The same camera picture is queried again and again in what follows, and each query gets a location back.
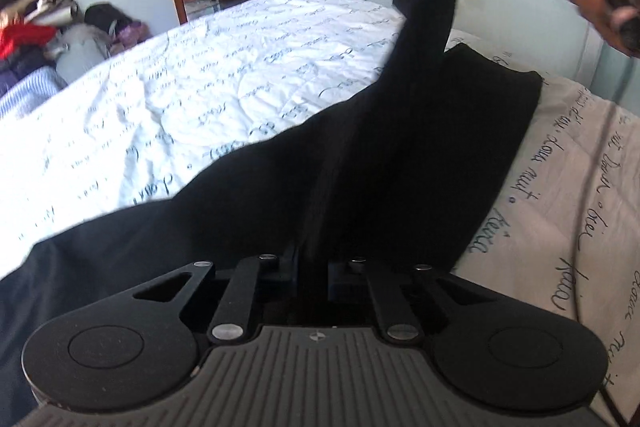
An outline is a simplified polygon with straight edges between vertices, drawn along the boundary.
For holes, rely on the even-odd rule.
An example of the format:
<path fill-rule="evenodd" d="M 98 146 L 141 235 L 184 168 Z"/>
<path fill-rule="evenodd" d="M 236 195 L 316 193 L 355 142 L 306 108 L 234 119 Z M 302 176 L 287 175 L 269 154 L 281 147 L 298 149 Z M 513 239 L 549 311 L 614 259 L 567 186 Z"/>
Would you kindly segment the black pants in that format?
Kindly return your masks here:
<path fill-rule="evenodd" d="M 454 267 L 503 186 L 542 81 L 448 48 L 456 0 L 394 2 L 406 22 L 372 86 L 216 160 L 170 199 L 32 248 L 1 284 L 3 425 L 36 405 L 21 354 L 38 326 L 188 263 L 228 269 L 295 247 L 317 268 Z"/>

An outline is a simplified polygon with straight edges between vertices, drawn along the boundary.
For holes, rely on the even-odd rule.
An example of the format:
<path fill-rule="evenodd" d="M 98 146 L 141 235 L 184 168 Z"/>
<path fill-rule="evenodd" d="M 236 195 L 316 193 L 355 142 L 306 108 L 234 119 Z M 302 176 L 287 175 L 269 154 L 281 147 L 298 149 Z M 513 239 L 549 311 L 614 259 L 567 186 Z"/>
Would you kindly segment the white script-print bedspread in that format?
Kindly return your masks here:
<path fill-rule="evenodd" d="M 176 196 L 224 156 L 381 77 L 406 20 L 359 0 L 253 0 L 96 66 L 1 121 L 1 284 L 37 244 Z M 214 345 L 236 265 L 194 261 L 44 322 L 11 426 L 607 426 L 639 403 L 639 119 L 450 28 L 542 81 L 483 224 L 449 271 L 393 270 L 412 345 L 330 317 L 298 250 L 292 325 Z"/>

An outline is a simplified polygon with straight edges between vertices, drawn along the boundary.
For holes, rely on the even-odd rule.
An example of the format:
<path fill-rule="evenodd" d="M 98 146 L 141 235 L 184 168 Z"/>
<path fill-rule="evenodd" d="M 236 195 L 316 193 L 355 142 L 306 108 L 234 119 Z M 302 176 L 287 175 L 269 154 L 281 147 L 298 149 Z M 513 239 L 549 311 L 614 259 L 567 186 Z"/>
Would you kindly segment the blue striped blanket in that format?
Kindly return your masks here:
<path fill-rule="evenodd" d="M 34 70 L 2 95 L 1 118 L 23 118 L 66 87 L 66 81 L 54 68 Z"/>

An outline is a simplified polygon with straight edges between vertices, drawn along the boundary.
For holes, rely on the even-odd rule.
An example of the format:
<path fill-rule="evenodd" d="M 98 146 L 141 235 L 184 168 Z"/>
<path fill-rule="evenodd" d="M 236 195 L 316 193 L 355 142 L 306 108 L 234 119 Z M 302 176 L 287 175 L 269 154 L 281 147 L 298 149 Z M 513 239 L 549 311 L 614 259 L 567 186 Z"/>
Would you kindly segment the grey and black bags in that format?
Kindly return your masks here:
<path fill-rule="evenodd" d="M 109 58 L 151 37 L 149 27 L 111 3 L 95 3 L 80 22 L 58 31 L 44 48 L 65 86 Z"/>

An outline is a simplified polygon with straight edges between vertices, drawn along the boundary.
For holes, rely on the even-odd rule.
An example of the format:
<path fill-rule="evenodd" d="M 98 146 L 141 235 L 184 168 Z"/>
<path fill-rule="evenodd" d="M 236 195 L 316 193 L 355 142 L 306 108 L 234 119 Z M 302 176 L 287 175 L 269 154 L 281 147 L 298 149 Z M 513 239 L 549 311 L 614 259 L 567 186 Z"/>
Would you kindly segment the pile of folded clothes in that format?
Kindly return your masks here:
<path fill-rule="evenodd" d="M 1 0 L 1 95 L 70 49 L 63 32 L 77 20 L 75 0 Z"/>

